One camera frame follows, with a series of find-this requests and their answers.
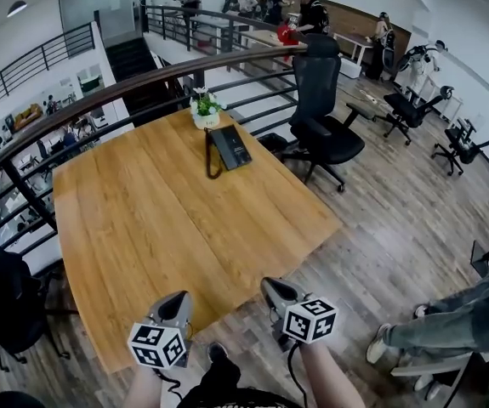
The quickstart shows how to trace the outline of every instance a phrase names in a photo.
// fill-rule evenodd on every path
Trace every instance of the metal railing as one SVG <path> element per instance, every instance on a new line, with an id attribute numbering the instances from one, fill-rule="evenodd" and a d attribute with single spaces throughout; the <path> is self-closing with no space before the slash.
<path id="1" fill-rule="evenodd" d="M 91 24 L 66 31 L 50 39 L 0 70 L 0 100 L 43 71 L 72 56 L 94 48 Z"/>
<path id="2" fill-rule="evenodd" d="M 225 18 L 227 20 L 235 19 L 236 17 L 231 15 L 216 14 L 216 17 Z M 150 107 L 147 110 L 138 112 L 129 118 L 117 121 L 106 127 L 102 127 L 87 135 L 86 137 L 78 140 L 75 144 L 64 148 L 58 152 L 53 153 L 48 158 L 40 161 L 38 164 L 33 165 L 29 169 L 22 171 L 18 170 L 13 160 L 22 153 L 23 150 L 29 150 L 40 138 L 56 131 L 63 126 L 72 124 L 76 120 L 84 117 L 90 111 L 96 110 L 102 105 L 106 105 L 116 99 L 120 99 L 125 95 L 129 95 L 135 89 L 142 88 L 147 85 L 151 85 L 156 82 L 168 82 L 176 80 L 184 76 L 193 76 L 197 86 L 204 83 L 204 71 L 214 68 L 228 67 L 228 68 L 240 68 L 243 63 L 255 64 L 257 61 L 275 60 L 277 58 L 292 56 L 295 54 L 304 53 L 306 50 L 305 45 L 292 46 L 292 47 L 274 47 L 274 48 L 258 48 L 242 51 L 232 51 L 225 54 L 217 54 L 214 56 L 207 56 L 201 59 L 194 59 L 177 65 L 170 65 L 165 68 L 147 72 L 138 76 L 134 76 L 117 84 L 111 85 L 108 88 L 101 89 L 91 95 L 78 100 L 77 102 L 68 105 L 66 108 L 57 111 L 49 119 L 41 120 L 39 122 L 32 123 L 22 134 L 20 134 L 15 141 L 8 144 L 0 150 L 0 171 L 7 175 L 9 183 L 0 189 L 0 204 L 3 204 L 3 199 L 19 191 L 24 197 L 26 202 L 15 207 L 11 212 L 0 218 L 0 229 L 9 221 L 19 216 L 26 209 L 32 209 L 37 215 L 38 219 L 30 222 L 24 229 L 21 229 L 11 238 L 8 238 L 2 243 L 2 247 L 9 247 L 15 243 L 20 237 L 27 232 L 36 230 L 42 225 L 48 224 L 53 231 L 50 231 L 44 237 L 39 238 L 36 242 L 30 244 L 27 248 L 23 249 L 20 254 L 25 255 L 32 251 L 36 247 L 43 244 L 45 241 L 57 235 L 57 224 L 55 223 L 55 213 L 44 203 L 47 196 L 52 193 L 52 188 L 49 187 L 41 192 L 35 191 L 31 186 L 31 181 L 42 174 L 47 174 L 48 171 L 53 170 L 56 166 L 63 162 L 66 162 L 73 156 L 78 156 L 81 152 L 90 148 L 91 144 L 98 141 L 99 138 L 113 133 L 120 128 L 127 126 L 128 124 L 134 124 L 140 122 L 148 116 L 151 116 L 156 111 L 162 110 L 170 105 L 178 105 L 183 107 L 189 104 L 190 99 L 194 94 L 182 94 L 178 98 L 170 99 L 169 101 Z M 237 88 L 245 86 L 249 83 L 268 83 L 272 79 L 278 78 L 285 80 L 287 76 L 293 74 L 293 69 L 282 67 L 277 71 L 264 71 L 263 74 L 249 76 L 245 79 L 225 83 L 215 87 L 209 87 L 209 91 L 212 93 L 219 93 L 227 89 Z M 253 102 L 261 101 L 275 96 L 281 96 L 286 98 L 287 94 L 295 89 L 293 86 L 288 88 L 272 90 L 268 93 L 262 93 L 249 99 L 242 99 L 233 104 L 228 105 L 228 109 L 235 109 L 243 105 L 249 105 Z M 271 110 L 264 110 L 254 116 L 249 116 L 244 120 L 240 120 L 241 124 L 250 123 L 258 120 L 261 117 L 268 116 L 269 114 L 276 113 L 281 110 L 294 107 L 296 102 L 293 98 L 289 97 L 291 101 L 288 101 L 286 105 L 278 106 Z M 262 128 L 258 128 L 251 132 L 252 135 L 259 135 L 271 128 L 280 126 L 287 122 L 288 119 L 279 121 L 275 124 L 269 123 Z"/>

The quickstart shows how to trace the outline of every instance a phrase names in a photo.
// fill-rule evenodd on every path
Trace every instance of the white flower pot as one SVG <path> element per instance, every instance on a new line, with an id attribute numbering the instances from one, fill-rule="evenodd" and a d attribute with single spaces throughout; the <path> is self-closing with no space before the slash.
<path id="1" fill-rule="evenodd" d="M 200 130 L 205 128 L 214 128 L 219 125 L 219 113 L 216 112 L 213 115 L 207 116 L 193 115 L 193 122 Z"/>

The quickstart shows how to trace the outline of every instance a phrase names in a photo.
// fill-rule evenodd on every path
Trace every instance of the potted plant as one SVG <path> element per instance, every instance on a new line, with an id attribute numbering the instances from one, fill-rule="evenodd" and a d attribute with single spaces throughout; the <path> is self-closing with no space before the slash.
<path id="1" fill-rule="evenodd" d="M 191 114 L 193 122 L 197 128 L 213 128 L 219 124 L 219 111 L 225 109 L 227 105 L 218 100 L 213 94 L 208 92 L 208 88 L 193 88 L 199 95 L 198 99 L 191 101 Z"/>

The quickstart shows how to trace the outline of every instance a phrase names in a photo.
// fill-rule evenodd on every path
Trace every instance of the wooden floor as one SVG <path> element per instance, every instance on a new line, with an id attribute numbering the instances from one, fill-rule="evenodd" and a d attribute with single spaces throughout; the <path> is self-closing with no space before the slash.
<path id="1" fill-rule="evenodd" d="M 386 88 L 353 82 L 380 97 Z M 344 119 L 350 98 L 339 91 L 336 115 Z M 366 141 L 365 150 L 338 170 L 347 178 L 346 193 L 322 171 L 310 188 L 344 222 L 342 228 L 289 276 L 305 290 L 330 298 L 340 308 L 338 332 L 329 340 L 334 358 L 361 392 L 367 406 L 427 406 L 424 394 L 413 394 L 412 383 L 389 376 L 393 359 L 376 366 L 364 358 L 366 347 L 384 322 L 405 321 L 413 306 L 441 298 L 477 281 L 469 266 L 473 239 L 489 247 L 489 165 L 482 157 L 465 168 L 462 177 L 447 177 L 446 165 L 429 155 L 436 142 L 446 143 L 446 124 L 436 115 L 412 131 L 406 147 L 400 133 L 389 139 L 382 122 L 356 120 L 353 128 Z M 308 165 L 289 164 L 303 176 Z M 51 304 L 71 304 L 65 281 L 51 288 Z M 28 365 L 6 359 L 10 373 L 0 372 L 0 391 L 25 391 L 48 407 L 119 407 L 133 377 L 132 370 L 107 376 L 101 369 L 78 316 L 50 318 L 52 328 L 71 351 L 59 360 L 43 340 L 26 353 Z M 207 367 L 203 346 L 220 340 L 242 368 L 242 386 L 254 386 L 301 400 L 270 336 L 270 321 L 260 297 L 195 335 L 188 369 L 173 377 L 185 379 L 186 391 Z M 296 372 L 304 380 L 300 359 Z M 176 406 L 170 394 L 164 406 Z"/>

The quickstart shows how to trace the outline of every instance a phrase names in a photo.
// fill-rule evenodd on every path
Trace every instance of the ceiling light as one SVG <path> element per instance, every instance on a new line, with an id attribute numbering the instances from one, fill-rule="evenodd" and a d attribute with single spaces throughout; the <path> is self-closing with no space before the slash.
<path id="1" fill-rule="evenodd" d="M 26 8 L 26 3 L 23 0 L 18 0 L 12 6 L 10 6 L 8 11 L 8 18 L 14 16 L 18 12 L 21 12 L 24 8 Z"/>

